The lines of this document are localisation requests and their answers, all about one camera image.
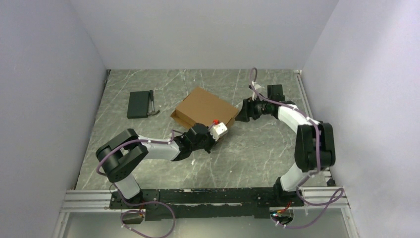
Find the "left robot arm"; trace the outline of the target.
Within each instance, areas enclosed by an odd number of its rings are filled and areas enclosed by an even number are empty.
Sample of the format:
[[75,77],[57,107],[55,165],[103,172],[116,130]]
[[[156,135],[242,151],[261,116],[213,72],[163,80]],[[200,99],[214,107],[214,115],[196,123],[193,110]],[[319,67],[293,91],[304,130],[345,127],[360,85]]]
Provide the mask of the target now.
[[136,208],[143,198],[132,172],[143,160],[181,161],[197,150],[210,153],[227,132],[226,125],[219,121],[210,126],[196,123],[184,133],[173,130],[170,139],[140,136],[129,128],[96,151],[96,172],[116,186],[129,208]]

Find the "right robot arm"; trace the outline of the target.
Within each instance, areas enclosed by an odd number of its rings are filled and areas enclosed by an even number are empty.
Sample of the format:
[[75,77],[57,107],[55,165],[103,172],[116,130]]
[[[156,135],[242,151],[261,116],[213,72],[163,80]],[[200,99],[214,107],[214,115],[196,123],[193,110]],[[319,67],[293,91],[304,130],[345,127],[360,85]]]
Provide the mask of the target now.
[[335,164],[333,127],[319,122],[287,101],[280,84],[269,85],[267,96],[261,94],[261,86],[251,82],[253,94],[244,99],[236,121],[249,122],[263,115],[271,115],[285,123],[296,134],[294,164],[273,186],[273,200],[284,206],[298,196],[298,188],[310,177]]

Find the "brown cardboard box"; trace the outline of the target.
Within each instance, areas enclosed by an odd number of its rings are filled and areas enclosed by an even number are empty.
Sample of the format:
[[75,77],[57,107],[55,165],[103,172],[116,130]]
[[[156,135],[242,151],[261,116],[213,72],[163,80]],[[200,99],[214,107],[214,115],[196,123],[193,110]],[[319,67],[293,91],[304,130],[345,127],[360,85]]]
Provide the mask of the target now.
[[230,103],[197,87],[179,103],[170,117],[186,129],[196,123],[210,127],[215,119],[223,122],[229,129],[238,113],[239,110]]

